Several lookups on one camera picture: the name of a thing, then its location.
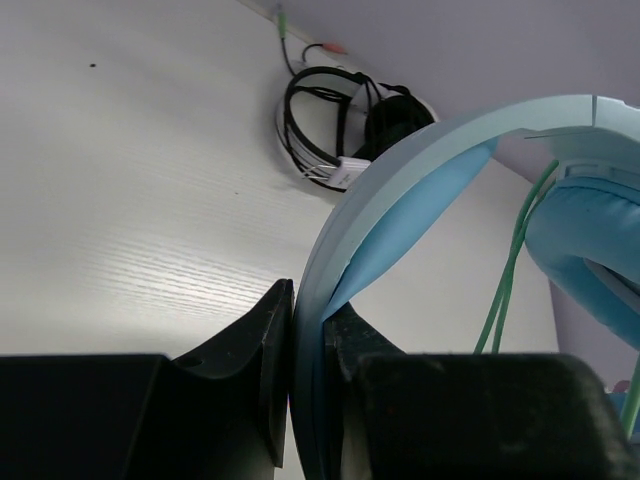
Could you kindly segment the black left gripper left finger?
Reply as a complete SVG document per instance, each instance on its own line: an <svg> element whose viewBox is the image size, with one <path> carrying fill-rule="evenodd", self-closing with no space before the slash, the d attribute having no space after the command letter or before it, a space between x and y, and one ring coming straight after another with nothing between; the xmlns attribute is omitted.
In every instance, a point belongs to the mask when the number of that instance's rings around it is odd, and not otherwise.
<svg viewBox="0 0 640 480"><path fill-rule="evenodd" d="M294 288L193 350L1 360L5 479L270 479L283 464Z"/></svg>

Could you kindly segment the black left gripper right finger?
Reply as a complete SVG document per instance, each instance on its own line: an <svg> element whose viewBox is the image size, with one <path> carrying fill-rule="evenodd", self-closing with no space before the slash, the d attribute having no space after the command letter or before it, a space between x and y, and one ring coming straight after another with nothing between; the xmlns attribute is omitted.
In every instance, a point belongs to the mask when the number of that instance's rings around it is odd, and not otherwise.
<svg viewBox="0 0 640 480"><path fill-rule="evenodd" d="M563 354L409 354L342 307L323 326L332 479L631 479L598 376Z"/></svg>

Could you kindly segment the light blue headphones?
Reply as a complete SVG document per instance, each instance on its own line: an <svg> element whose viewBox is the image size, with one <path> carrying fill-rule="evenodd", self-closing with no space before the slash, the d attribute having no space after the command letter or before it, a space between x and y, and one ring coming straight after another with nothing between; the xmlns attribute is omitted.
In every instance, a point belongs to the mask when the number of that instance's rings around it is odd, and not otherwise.
<svg viewBox="0 0 640 480"><path fill-rule="evenodd" d="M639 344L639 111L597 95L526 100L425 127L355 181L326 221L295 307L291 411L303 472L329 475L324 322L393 266L484 168L501 137L549 141L555 184L515 242L597 321Z"/></svg>

